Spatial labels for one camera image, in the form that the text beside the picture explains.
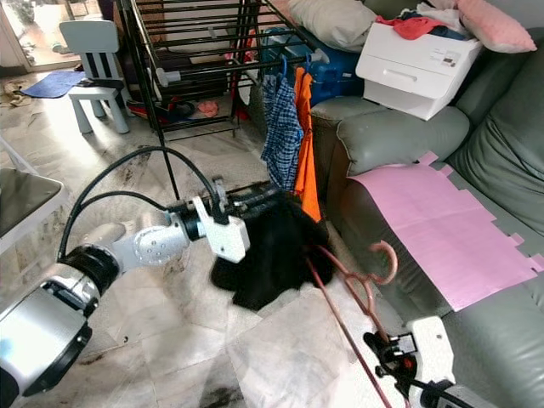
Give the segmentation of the black metal drying rack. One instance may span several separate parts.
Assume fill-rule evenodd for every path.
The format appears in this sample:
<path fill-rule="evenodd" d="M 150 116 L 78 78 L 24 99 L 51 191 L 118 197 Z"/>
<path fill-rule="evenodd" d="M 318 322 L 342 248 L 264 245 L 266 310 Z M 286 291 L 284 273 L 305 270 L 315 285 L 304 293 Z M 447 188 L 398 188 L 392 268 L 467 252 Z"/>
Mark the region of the black metal drying rack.
<path fill-rule="evenodd" d="M 271 0 L 116 0 L 116 10 L 139 101 L 160 146 L 173 132 L 195 139 L 237 131 L 242 89 L 260 89 L 261 70 L 306 63 L 260 61 L 262 31 L 300 30 Z M 217 116 L 207 119 L 196 109 L 203 100 L 218 101 Z"/>

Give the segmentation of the pink foam mat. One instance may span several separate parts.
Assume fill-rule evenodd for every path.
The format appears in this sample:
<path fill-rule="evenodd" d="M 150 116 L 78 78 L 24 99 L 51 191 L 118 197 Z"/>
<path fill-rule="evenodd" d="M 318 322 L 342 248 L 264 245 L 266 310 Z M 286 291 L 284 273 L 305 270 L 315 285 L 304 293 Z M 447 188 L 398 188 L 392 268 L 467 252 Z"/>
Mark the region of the pink foam mat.
<path fill-rule="evenodd" d="M 432 168 L 436 159 L 427 152 L 416 164 L 376 167 L 354 179 L 451 309 L 544 272 L 544 257 L 520 252 L 522 237 L 502 233 L 494 215 L 451 182 L 452 167 Z"/>

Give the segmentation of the white plastic drawer box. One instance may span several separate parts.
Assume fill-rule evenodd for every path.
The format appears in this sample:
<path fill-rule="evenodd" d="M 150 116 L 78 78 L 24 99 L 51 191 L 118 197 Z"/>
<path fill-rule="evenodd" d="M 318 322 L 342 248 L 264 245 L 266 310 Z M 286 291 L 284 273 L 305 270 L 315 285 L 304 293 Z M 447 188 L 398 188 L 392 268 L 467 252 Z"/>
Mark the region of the white plastic drawer box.
<path fill-rule="evenodd" d="M 373 23 L 356 75 L 364 98 L 424 121 L 449 105 L 485 47 L 478 40 L 425 34 L 407 40 L 394 28 Z"/>

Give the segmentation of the black garment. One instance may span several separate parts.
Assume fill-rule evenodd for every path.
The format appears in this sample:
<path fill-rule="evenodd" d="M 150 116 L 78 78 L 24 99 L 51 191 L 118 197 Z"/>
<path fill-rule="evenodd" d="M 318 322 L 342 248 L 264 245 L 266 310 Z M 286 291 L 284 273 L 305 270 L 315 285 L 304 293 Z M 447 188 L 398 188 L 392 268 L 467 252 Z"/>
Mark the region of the black garment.
<path fill-rule="evenodd" d="M 240 262 L 218 258 L 211 283 L 233 292 L 232 303 L 259 311 L 287 289 L 329 282 L 334 265 L 329 230 L 316 222 L 290 195 L 273 195 L 271 206 L 246 218 L 250 249 Z"/>

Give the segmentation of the grey green leather sofa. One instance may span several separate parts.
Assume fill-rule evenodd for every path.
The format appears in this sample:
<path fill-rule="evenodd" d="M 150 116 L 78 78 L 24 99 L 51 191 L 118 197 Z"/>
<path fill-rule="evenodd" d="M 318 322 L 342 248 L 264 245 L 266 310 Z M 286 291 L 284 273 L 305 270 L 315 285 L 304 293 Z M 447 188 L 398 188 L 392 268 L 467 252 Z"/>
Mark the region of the grey green leather sofa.
<path fill-rule="evenodd" d="M 371 242 L 392 245 L 399 267 L 394 282 L 380 289 L 384 307 L 405 321 L 439 316 L 455 351 L 457 381 L 502 408 L 544 408 L 544 271 L 452 310 L 357 178 L 434 153 L 440 166 L 451 167 L 451 182 L 544 265 L 544 0 L 532 3 L 536 50 L 483 52 L 455 104 L 431 120 L 354 96 L 312 109 L 316 185 L 343 244 L 372 272 L 385 259 L 369 252 Z"/>

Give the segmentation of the blue floor mat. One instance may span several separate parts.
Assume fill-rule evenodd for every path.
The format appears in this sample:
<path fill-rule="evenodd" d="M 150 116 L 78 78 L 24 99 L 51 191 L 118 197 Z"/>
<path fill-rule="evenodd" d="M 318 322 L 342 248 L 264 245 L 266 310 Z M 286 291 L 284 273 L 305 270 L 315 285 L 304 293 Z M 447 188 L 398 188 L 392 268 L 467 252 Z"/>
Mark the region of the blue floor mat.
<path fill-rule="evenodd" d="M 21 89 L 20 93 L 36 99 L 57 99 L 66 96 L 84 78 L 82 71 L 51 71 L 36 84 Z"/>

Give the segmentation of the beige pillow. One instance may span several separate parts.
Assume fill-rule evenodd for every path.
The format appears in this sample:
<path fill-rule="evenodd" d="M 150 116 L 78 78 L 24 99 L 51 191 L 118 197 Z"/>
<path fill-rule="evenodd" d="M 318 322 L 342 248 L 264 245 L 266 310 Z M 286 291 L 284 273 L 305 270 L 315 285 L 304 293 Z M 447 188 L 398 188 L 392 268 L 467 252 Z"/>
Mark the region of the beige pillow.
<path fill-rule="evenodd" d="M 291 17 L 327 47 L 345 52 L 364 49 L 377 13 L 360 0 L 288 0 Z"/>

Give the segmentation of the orange garment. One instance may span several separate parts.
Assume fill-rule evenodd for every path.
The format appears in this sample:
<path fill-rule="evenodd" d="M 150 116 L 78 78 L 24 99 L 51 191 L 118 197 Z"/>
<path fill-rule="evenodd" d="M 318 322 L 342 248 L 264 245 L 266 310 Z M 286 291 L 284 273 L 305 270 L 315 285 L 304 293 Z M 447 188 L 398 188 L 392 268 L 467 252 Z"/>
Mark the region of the orange garment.
<path fill-rule="evenodd" d="M 294 90 L 296 92 L 296 112 L 303 139 L 298 153 L 295 195 L 302 202 L 304 213 L 315 222 L 322 221 L 319 191 L 316 187 L 314 124 L 311 112 L 311 84 L 314 78 L 302 66 L 296 66 Z"/>

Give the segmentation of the blue bag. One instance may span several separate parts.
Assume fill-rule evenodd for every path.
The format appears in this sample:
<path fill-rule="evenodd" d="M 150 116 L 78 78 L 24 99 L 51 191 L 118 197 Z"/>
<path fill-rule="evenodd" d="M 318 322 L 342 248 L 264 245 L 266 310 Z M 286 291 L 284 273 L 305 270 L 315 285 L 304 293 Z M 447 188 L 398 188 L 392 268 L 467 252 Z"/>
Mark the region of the blue bag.
<path fill-rule="evenodd" d="M 320 42 L 306 30 L 289 30 L 287 27 L 262 31 L 259 39 L 261 62 L 302 58 L 306 71 L 312 77 L 312 105 L 339 96 L 361 96 L 364 81 L 356 76 L 359 59 L 357 52 L 345 52 Z"/>

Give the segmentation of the blue plaid shirt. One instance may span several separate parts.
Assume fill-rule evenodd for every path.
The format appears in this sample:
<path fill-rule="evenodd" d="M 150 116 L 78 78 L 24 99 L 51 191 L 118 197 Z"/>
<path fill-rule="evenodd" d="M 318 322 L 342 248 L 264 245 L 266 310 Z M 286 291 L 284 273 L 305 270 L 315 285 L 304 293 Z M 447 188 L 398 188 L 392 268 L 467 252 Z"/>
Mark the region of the blue plaid shirt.
<path fill-rule="evenodd" d="M 299 149 L 303 129 L 297 117 L 296 92 L 284 75 L 265 75 L 262 100 L 267 140 L 261 159 L 267 164 L 269 178 L 280 190 L 295 190 Z"/>

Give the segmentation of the red cloth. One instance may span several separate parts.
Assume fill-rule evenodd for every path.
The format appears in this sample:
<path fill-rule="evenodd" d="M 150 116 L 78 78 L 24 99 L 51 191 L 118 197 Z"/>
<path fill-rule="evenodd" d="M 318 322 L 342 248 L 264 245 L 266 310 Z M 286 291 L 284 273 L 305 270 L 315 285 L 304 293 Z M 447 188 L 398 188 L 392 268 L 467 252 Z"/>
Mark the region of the red cloth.
<path fill-rule="evenodd" d="M 430 34 L 435 27 L 446 26 L 446 23 L 431 17 L 386 20 L 384 17 L 377 16 L 376 23 L 391 26 L 397 35 L 407 40 L 417 40 L 425 34 Z"/>

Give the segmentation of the pink plastic hanger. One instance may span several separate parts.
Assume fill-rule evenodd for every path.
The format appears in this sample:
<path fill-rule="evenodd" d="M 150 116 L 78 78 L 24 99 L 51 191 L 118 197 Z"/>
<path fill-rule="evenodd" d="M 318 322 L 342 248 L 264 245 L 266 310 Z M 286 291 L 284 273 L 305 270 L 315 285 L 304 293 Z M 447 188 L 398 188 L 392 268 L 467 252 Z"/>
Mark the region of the pink plastic hanger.
<path fill-rule="evenodd" d="M 373 329 L 377 331 L 377 336 L 380 337 L 381 341 L 387 342 L 389 340 L 389 336 L 376 315 L 376 296 L 374 296 L 374 286 L 386 285 L 395 280 L 395 276 L 398 271 L 398 257 L 395 249 L 393 249 L 392 246 L 386 241 L 373 242 L 373 244 L 369 247 L 370 252 L 383 253 L 383 255 L 386 256 L 386 260 L 388 260 L 389 263 L 389 268 L 388 273 L 385 275 L 370 275 L 370 273 L 351 272 L 345 267 L 345 265 L 343 265 L 343 262 L 326 247 L 311 246 L 311 249 L 319 250 L 319 252 L 323 253 L 323 255 L 329 259 L 331 264 L 337 268 L 335 275 L 339 276 L 339 279 L 343 281 L 343 287 L 345 287 L 346 292 L 348 292 L 348 294 L 357 304 L 362 314 L 368 316 L 368 318 L 371 320 Z M 320 291 L 326 300 L 327 306 L 330 308 L 331 314 L 334 316 L 334 319 L 337 320 L 337 325 L 343 334 L 343 338 L 345 338 L 347 343 L 349 343 L 349 346 L 354 351 L 354 356 L 356 356 L 358 361 L 361 364 L 365 364 L 366 361 L 364 355 L 361 353 L 358 343 L 354 341 L 353 335 L 351 335 L 349 331 L 349 327 L 346 326 L 345 321 L 343 321 L 341 311 L 339 311 L 337 304 L 333 299 L 331 299 L 330 294 L 326 289 L 326 285 L 324 285 L 324 281 L 321 279 L 319 273 L 316 272 L 315 266 L 309 260 L 306 262 L 310 268 L 311 275 L 314 277 L 315 284 L 320 288 Z"/>

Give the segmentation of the pale plastic child chair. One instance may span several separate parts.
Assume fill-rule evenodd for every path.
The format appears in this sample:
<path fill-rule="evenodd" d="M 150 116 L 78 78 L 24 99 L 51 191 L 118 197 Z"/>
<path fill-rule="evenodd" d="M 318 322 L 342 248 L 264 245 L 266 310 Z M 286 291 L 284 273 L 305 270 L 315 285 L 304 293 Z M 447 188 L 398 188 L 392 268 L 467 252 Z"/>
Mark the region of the pale plastic child chair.
<path fill-rule="evenodd" d="M 87 84 L 75 86 L 67 93 L 79 132 L 93 131 L 83 101 L 89 102 L 93 115 L 99 119 L 106 116 L 104 108 L 108 106 L 117 133 L 131 131 L 126 121 L 132 115 L 126 105 L 128 87 L 116 57 L 120 50 L 116 24 L 108 20 L 72 20 L 59 23 L 59 30 L 69 50 L 79 55 L 84 67 Z"/>

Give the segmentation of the pink pillow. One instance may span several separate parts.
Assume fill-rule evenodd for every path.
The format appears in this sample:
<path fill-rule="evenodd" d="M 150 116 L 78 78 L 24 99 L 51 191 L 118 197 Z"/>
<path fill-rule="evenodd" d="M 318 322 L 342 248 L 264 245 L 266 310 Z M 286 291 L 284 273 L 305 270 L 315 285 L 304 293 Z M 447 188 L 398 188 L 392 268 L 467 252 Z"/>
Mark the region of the pink pillow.
<path fill-rule="evenodd" d="M 536 51 L 536 43 L 512 16 L 485 0 L 456 0 L 462 23 L 484 46 L 502 54 Z"/>

